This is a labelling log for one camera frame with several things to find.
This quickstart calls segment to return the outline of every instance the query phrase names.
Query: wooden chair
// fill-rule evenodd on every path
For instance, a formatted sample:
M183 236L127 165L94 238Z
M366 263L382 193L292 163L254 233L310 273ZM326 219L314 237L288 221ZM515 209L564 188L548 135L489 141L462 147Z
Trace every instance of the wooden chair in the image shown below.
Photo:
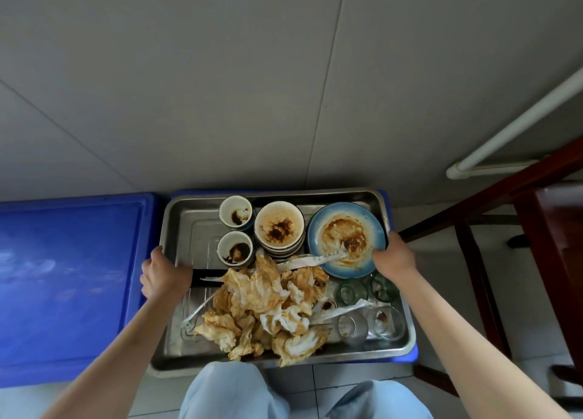
M486 337L512 354L471 225L520 224L525 235L510 246L530 246L574 365L553 365L560 379L583 385L583 183L560 182L583 169L583 137L433 217L400 232L413 241L454 226L468 267ZM513 204L518 216L483 215ZM415 365L415 377L457 396L447 374ZM555 398L564 408L583 408L583 398Z

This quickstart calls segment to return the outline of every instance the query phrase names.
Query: hand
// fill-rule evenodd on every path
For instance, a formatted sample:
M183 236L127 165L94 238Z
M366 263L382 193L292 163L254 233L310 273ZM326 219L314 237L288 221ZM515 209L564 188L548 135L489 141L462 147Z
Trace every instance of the hand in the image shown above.
M389 233L387 250L373 252L374 265L385 278L395 281L407 271L415 270L415 253L397 232Z
M150 254L151 259L142 263L143 295L150 299L158 296L176 298L177 303L190 288L193 280L193 268L176 267L162 253L162 246L156 247Z

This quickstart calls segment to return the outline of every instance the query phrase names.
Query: metal tray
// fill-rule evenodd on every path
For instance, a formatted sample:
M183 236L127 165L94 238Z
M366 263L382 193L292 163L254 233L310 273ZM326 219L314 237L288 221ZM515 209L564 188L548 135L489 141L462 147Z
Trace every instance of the metal tray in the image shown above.
M173 199L164 212L160 244L176 264L192 264L194 269L226 269L216 255L216 247L229 228L219 220L219 206L229 194L184 195ZM266 192L242 194L259 210L277 200L289 201L302 211L306 226L311 217L327 204L354 202L364 206L381 222L387 236L390 223L383 196L373 189L331 189L301 192ZM307 248L297 253L307 253ZM179 324L216 288L193 287L179 304L169 321L152 357L149 373L157 377L176 377L198 373L206 364L227 360L219 347L202 336L183 337ZM403 298L392 305L401 311L407 323L407 332L397 342L375 339L369 335L360 347L349 347L339 338L329 342L302 364L339 363L343 361L373 360L402 356L415 345L415 329L411 311ZM248 359L260 367L276 367L279 357L271 351Z

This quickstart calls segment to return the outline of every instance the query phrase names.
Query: forearm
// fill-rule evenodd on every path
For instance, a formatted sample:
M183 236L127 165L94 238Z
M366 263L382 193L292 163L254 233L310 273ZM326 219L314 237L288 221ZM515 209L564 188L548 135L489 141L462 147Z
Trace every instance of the forearm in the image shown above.
M417 270L395 283L472 418L570 416L456 312Z
M125 418L177 298L146 301L107 349L45 413L53 418Z

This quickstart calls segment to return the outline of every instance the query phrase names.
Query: dirty plate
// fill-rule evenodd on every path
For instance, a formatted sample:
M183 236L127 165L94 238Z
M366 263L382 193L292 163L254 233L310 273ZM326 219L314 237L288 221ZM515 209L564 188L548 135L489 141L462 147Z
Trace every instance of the dirty plate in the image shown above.
M337 278L359 278L375 267L373 250L386 247L381 224L368 210L354 203L334 203L319 210L308 228L308 247L313 255L346 249L348 257L322 264Z

